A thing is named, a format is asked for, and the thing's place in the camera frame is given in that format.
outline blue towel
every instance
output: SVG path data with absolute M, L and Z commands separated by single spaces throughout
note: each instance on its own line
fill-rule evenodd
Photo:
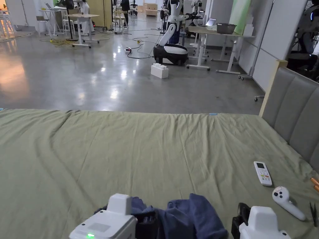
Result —
M 132 214 L 155 210 L 160 221 L 159 239 L 219 239 L 227 236 L 215 209 L 200 195 L 190 194 L 189 199 L 172 200 L 167 209 L 146 207 L 143 201 L 132 198 Z

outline green bedsheet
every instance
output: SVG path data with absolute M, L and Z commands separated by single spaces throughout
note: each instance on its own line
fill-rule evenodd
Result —
M 309 179 L 319 175 L 258 116 L 3 110 L 0 152 L 1 238 L 68 238 L 117 192 L 159 208 L 204 195 L 229 233 L 239 202 L 269 206 L 292 238 L 318 237 Z M 253 161 L 308 222 L 272 200 Z

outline white stool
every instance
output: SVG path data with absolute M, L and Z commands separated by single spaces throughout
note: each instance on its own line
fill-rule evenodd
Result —
M 43 16 L 36 16 L 37 18 L 37 22 L 38 22 L 38 33 L 39 33 L 39 37 L 41 37 L 41 34 L 40 34 L 40 25 L 39 23 L 40 22 L 45 22 L 46 26 L 47 26 L 47 29 L 48 29 L 48 32 L 49 32 L 49 35 L 51 36 L 51 31 L 50 31 L 50 26 L 49 26 L 49 19 L 44 19 Z
M 74 28 L 74 23 L 73 23 L 73 20 L 70 20 L 70 23 L 71 23 L 71 30 L 72 30 L 72 33 L 75 34 L 75 28 Z M 70 26 L 69 26 L 69 20 L 68 19 L 63 19 L 63 26 L 65 27 L 65 30 L 66 31 L 70 31 Z
M 0 11 L 0 21 L 1 21 L 0 25 L 2 28 L 3 35 L 5 35 L 4 30 L 3 30 L 3 26 L 5 28 L 7 35 L 16 33 L 16 29 L 11 24 L 10 14 L 8 11 Z
M 124 20 L 124 23 L 125 23 L 126 27 L 127 27 L 127 28 L 129 27 L 129 25 L 128 25 L 127 22 L 126 22 L 125 17 L 122 17 L 122 16 L 121 16 L 121 15 L 124 14 L 124 13 L 127 13 L 127 11 L 115 11 L 115 17 L 114 17 L 115 26 L 116 26 L 117 20 L 119 20 L 119 27 L 120 27 L 120 28 L 124 28 L 124 24 L 123 24 L 123 20 Z

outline green backdrop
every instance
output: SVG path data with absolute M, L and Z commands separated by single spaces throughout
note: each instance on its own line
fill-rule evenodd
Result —
M 246 26 L 246 19 L 251 0 L 234 0 L 232 13 L 230 15 L 230 24 L 235 24 L 235 32 L 242 35 Z

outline wooden cabinet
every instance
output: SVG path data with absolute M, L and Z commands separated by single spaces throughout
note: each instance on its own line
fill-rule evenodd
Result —
M 157 17 L 157 4 L 154 4 L 154 3 L 144 3 L 144 4 L 145 4 L 146 15 Z

